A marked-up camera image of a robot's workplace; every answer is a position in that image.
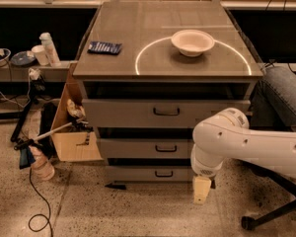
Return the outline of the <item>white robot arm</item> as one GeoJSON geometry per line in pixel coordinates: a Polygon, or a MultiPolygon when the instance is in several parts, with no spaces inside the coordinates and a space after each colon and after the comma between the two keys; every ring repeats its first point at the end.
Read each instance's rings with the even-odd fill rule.
{"type": "Polygon", "coordinates": [[[296,179],[296,131],[249,128],[249,121],[235,108],[201,121],[192,132],[190,164],[193,202],[203,204],[211,181],[227,158],[239,159],[296,179]]]}

